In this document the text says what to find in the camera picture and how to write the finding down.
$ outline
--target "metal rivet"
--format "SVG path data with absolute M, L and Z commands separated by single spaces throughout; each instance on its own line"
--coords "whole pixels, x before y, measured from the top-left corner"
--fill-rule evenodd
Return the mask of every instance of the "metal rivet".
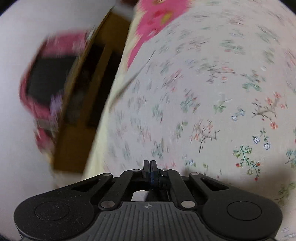
M 195 206 L 195 203 L 193 201 L 183 201 L 181 202 L 181 206 L 185 208 L 191 208 Z
M 101 206 L 104 208 L 110 208 L 113 207 L 115 203 L 113 201 L 103 201 L 101 202 Z

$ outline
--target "pink object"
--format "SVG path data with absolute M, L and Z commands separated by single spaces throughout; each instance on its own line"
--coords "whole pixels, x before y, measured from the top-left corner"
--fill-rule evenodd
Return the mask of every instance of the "pink object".
M 144 16 L 137 26 L 136 34 L 140 36 L 132 49 L 128 68 L 143 43 L 158 34 L 165 26 L 187 11 L 190 0 L 140 0 L 138 7 L 144 11 Z
M 20 101 L 32 113 L 36 119 L 51 120 L 52 114 L 50 108 L 38 104 L 33 98 L 27 96 L 28 79 L 32 67 L 37 58 L 58 57 L 65 55 L 80 55 L 87 44 L 87 31 L 59 33 L 53 37 L 45 39 L 38 49 L 34 59 L 28 66 L 20 82 Z M 46 132 L 38 128 L 36 134 L 36 143 L 39 149 L 48 149 L 52 146 L 51 138 Z

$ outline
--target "cream bedsheet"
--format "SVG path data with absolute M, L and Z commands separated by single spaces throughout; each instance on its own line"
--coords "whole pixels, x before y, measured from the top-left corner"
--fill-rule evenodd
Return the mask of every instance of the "cream bedsheet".
M 141 14 L 132 23 L 85 178 L 117 176 L 144 159 L 183 175 L 202 172 L 278 203 L 277 238 L 296 240 L 296 16 L 278 0 L 193 1 L 142 45 L 126 71 Z M 154 15 L 162 23 L 174 12 Z

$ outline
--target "small red flower print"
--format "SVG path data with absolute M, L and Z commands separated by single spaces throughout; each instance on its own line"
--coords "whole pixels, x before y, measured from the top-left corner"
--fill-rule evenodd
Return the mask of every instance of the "small red flower print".
M 270 98 L 266 98 L 266 101 L 267 101 L 267 103 L 269 104 L 269 105 L 272 105 L 273 104 L 273 101 L 270 99 Z
M 277 93 L 277 92 L 274 93 L 274 96 L 275 96 L 276 98 L 281 98 L 281 95 L 280 95 L 279 93 Z
M 270 127 L 272 128 L 272 129 L 277 129 L 279 126 L 275 123 L 275 122 L 272 122 L 272 123 L 270 123 Z

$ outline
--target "bed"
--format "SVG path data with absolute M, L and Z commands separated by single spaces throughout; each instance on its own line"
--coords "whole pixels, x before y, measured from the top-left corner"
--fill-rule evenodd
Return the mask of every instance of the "bed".
M 278 203 L 296 240 L 295 43 L 278 0 L 140 0 L 84 177 L 200 172 Z

